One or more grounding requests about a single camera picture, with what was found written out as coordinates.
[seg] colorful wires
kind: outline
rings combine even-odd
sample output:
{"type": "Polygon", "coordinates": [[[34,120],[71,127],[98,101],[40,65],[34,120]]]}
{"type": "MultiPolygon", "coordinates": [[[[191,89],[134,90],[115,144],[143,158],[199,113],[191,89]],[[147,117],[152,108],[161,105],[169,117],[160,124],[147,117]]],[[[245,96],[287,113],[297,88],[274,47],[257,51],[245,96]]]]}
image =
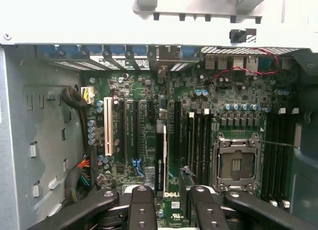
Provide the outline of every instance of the colorful wires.
{"type": "Polygon", "coordinates": [[[256,74],[256,75],[274,75],[274,74],[276,74],[276,73],[279,72],[280,62],[279,62],[279,59],[278,59],[278,57],[277,57],[276,55],[274,55],[273,53],[271,53],[271,52],[269,52],[269,51],[267,51],[267,50],[265,50],[265,49],[262,49],[262,48],[251,48],[251,49],[253,49],[253,50],[259,50],[259,51],[262,51],[262,52],[264,52],[264,53],[266,53],[266,54],[268,54],[268,55],[272,55],[272,56],[274,57],[274,59],[275,59],[276,70],[275,70],[275,71],[270,71],[270,72],[267,72],[267,73],[263,73],[263,72],[259,72],[259,71],[254,71],[254,72],[253,72],[253,71],[250,71],[250,70],[248,70],[248,69],[245,69],[245,68],[242,68],[242,67],[239,67],[239,66],[235,66],[235,67],[232,67],[232,68],[230,68],[230,69],[228,69],[228,70],[223,70],[223,71],[221,71],[221,72],[220,72],[219,74],[217,74],[217,75],[214,75],[213,78],[210,79],[209,82],[212,83],[213,79],[215,79],[215,78],[221,76],[221,75],[224,74],[224,73],[227,73],[227,72],[229,72],[229,71],[232,71],[232,70],[242,70],[242,71],[244,71],[244,72],[246,72],[246,73],[251,73],[251,74],[256,74]]]}
{"type": "Polygon", "coordinates": [[[89,186],[89,182],[90,182],[89,157],[85,155],[81,163],[78,164],[78,167],[82,169],[82,174],[80,175],[81,182],[83,183],[84,186],[89,186]]]}

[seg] cable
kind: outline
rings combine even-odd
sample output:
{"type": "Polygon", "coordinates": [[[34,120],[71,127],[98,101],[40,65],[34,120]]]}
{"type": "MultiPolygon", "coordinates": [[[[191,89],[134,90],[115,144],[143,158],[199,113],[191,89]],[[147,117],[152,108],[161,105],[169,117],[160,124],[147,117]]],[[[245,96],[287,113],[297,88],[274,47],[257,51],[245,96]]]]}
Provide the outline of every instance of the cable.
{"type": "Polygon", "coordinates": [[[278,146],[291,147],[291,148],[295,148],[295,149],[299,149],[299,150],[300,150],[300,147],[294,146],[294,145],[292,145],[292,144],[279,143],[279,142],[271,142],[271,141],[265,141],[265,140],[258,140],[258,141],[259,141],[259,142],[263,142],[263,143],[278,145],[278,146]]]}
{"type": "Polygon", "coordinates": [[[262,51],[268,55],[272,55],[274,58],[275,58],[275,62],[276,62],[276,70],[275,71],[271,71],[271,72],[267,72],[267,73],[264,73],[264,72],[259,72],[259,71],[250,71],[248,69],[245,69],[245,68],[242,68],[242,67],[239,67],[239,66],[235,66],[235,67],[232,67],[228,70],[223,70],[221,71],[219,74],[217,75],[214,75],[212,79],[209,80],[209,83],[212,83],[213,79],[215,79],[216,77],[219,77],[221,74],[223,73],[227,73],[228,71],[232,71],[232,70],[241,70],[241,71],[244,71],[246,73],[251,73],[251,74],[256,74],[256,75],[274,75],[276,73],[279,72],[279,68],[280,68],[280,62],[279,62],[279,59],[276,55],[274,55],[273,53],[265,50],[265,49],[262,49],[262,48],[251,48],[253,50],[259,50],[259,51],[262,51]]]}

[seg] red wire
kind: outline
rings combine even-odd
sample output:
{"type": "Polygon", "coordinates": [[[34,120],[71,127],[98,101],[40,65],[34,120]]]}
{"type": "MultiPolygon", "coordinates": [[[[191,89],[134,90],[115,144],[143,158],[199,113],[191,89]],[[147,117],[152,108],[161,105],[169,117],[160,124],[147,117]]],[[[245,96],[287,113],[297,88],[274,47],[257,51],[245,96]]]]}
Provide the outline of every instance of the red wire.
{"type": "Polygon", "coordinates": [[[263,72],[259,72],[259,71],[254,71],[254,72],[252,72],[252,71],[250,71],[250,70],[248,70],[248,69],[245,69],[245,68],[242,68],[242,67],[239,67],[239,66],[235,66],[235,67],[232,67],[232,68],[230,68],[230,69],[228,69],[228,70],[223,70],[223,71],[221,71],[221,72],[220,72],[219,74],[217,74],[217,75],[214,75],[213,78],[210,80],[210,82],[212,82],[213,79],[215,79],[216,77],[219,77],[221,74],[227,73],[228,71],[235,70],[235,69],[239,69],[239,70],[242,70],[242,71],[244,71],[244,72],[252,73],[252,74],[257,74],[257,75],[274,75],[274,74],[276,74],[276,73],[279,71],[280,63],[279,63],[279,59],[278,59],[278,57],[277,57],[276,55],[274,55],[273,53],[271,53],[271,52],[269,52],[269,51],[267,51],[267,50],[265,50],[265,49],[262,49],[262,48],[251,48],[251,49],[253,49],[253,50],[260,50],[260,51],[262,51],[262,52],[264,52],[264,53],[266,53],[266,54],[268,54],[268,55],[272,55],[272,56],[275,58],[277,70],[276,70],[276,71],[267,72],[267,73],[263,73],[263,72]]]}

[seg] ventilation grille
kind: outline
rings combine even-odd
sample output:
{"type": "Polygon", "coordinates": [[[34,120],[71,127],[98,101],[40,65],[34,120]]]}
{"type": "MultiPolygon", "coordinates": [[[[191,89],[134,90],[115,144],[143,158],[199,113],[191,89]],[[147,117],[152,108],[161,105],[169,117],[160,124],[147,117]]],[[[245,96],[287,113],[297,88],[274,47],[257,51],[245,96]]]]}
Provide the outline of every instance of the ventilation grille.
{"type": "MultiPolygon", "coordinates": [[[[265,50],[273,53],[274,55],[283,55],[292,51],[299,49],[296,48],[264,48],[265,50]]],[[[233,48],[233,49],[223,49],[220,47],[203,47],[201,49],[203,54],[233,54],[233,55],[266,55],[266,53],[260,50],[254,50],[251,48],[233,48]]]]}

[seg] black pcie slot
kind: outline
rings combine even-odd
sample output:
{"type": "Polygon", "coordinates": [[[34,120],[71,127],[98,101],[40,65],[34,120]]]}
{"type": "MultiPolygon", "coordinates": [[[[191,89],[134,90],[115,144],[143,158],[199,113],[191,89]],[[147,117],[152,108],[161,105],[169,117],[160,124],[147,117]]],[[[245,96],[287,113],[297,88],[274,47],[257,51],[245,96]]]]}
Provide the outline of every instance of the black pcie slot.
{"type": "Polygon", "coordinates": [[[133,158],[139,159],[139,101],[133,101],[133,158]]]}
{"type": "MultiPolygon", "coordinates": [[[[287,115],[280,115],[279,116],[279,132],[277,133],[277,141],[279,143],[285,143],[286,137],[286,122],[287,122],[287,115]]],[[[282,167],[283,167],[283,146],[277,146],[277,154],[276,154],[276,166],[275,166],[275,176],[274,176],[274,193],[273,196],[276,200],[281,198],[280,195],[280,186],[281,181],[285,179],[282,176],[282,167]]]]}
{"type": "Polygon", "coordinates": [[[181,122],[181,102],[174,102],[173,117],[173,159],[178,162],[180,151],[180,122],[181,122]]]}
{"type": "Polygon", "coordinates": [[[121,153],[121,158],[122,158],[122,163],[126,162],[126,106],[125,106],[125,101],[120,101],[119,102],[119,121],[120,121],[120,153],[121,153]]]}

